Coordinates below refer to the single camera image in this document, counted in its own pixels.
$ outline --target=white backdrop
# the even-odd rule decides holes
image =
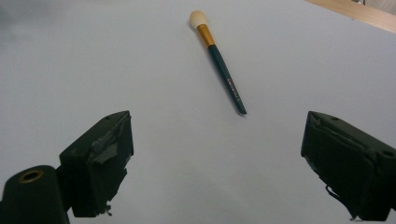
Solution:
[[[195,9],[245,117],[189,26]],[[306,113],[396,147],[395,37],[295,0],[0,0],[0,190],[128,109],[135,154],[113,217],[71,223],[350,223],[300,156]]]

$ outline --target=cream bristles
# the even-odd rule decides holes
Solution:
[[[207,25],[207,19],[205,14],[202,11],[193,11],[190,14],[190,24],[194,29],[202,24]]]

